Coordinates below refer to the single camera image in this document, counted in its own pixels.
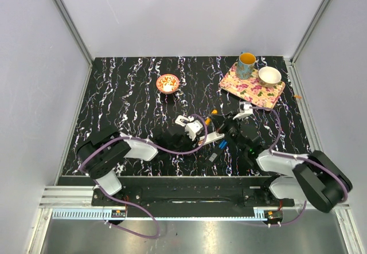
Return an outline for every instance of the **blue mug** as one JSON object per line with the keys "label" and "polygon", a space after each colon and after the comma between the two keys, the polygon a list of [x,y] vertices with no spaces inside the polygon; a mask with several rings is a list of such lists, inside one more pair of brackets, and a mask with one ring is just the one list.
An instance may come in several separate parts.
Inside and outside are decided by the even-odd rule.
{"label": "blue mug", "polygon": [[256,56],[251,53],[242,53],[237,63],[236,76],[239,79],[249,79],[255,67]]}

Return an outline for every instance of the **white wall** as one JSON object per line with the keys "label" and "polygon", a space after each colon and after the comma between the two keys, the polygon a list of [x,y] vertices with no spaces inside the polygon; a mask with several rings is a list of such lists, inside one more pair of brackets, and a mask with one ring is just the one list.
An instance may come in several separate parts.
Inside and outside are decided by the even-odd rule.
{"label": "white wall", "polygon": [[52,0],[0,0],[0,253],[23,253],[88,66]]}
{"label": "white wall", "polygon": [[321,0],[64,0],[95,57],[291,56]]}
{"label": "white wall", "polygon": [[367,246],[367,0],[333,0],[296,62],[330,158],[353,183],[352,212]]}

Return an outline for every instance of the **black marble table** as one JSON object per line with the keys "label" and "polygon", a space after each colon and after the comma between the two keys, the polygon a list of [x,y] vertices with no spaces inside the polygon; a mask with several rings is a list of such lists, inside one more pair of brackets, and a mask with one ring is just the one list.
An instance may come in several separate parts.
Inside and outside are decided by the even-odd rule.
{"label": "black marble table", "polygon": [[[76,146],[106,125],[116,125],[129,135],[151,138],[154,129],[167,128],[178,115],[195,113],[206,117],[214,108],[224,114],[238,110],[240,99],[218,87],[236,59],[233,56],[96,58],[62,175],[81,175],[77,171]],[[285,62],[282,57],[259,56],[256,68],[266,65],[277,68],[286,83],[274,108],[283,129],[276,149],[296,154],[309,152]],[[172,73],[181,81],[179,90],[169,96],[159,93],[155,86],[157,78],[165,73]],[[278,124],[270,113],[256,111],[244,122],[256,124],[265,146],[275,139]],[[236,148],[227,148],[216,165],[199,170],[198,165],[213,148],[214,143],[193,155],[171,155],[164,161],[122,159],[115,171],[123,176],[259,175],[249,168]]]}

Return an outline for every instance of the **floral cutting board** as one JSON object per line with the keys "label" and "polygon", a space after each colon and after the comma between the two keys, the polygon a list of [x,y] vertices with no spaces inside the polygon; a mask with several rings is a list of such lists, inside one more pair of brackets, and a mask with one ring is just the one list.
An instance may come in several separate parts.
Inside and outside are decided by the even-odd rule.
{"label": "floral cutting board", "polygon": [[259,107],[272,108],[276,104],[286,84],[279,82],[271,88],[263,87],[259,83],[259,71],[254,69],[249,79],[239,79],[236,76],[237,62],[220,81],[219,86]]}

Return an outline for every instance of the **orange and white bowl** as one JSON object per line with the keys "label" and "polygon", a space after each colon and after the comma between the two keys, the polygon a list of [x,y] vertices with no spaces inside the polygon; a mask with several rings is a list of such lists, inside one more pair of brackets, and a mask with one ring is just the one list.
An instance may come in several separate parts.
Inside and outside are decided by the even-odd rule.
{"label": "orange and white bowl", "polygon": [[157,88],[167,95],[177,91],[179,86],[179,79],[175,75],[162,75],[157,79]]}

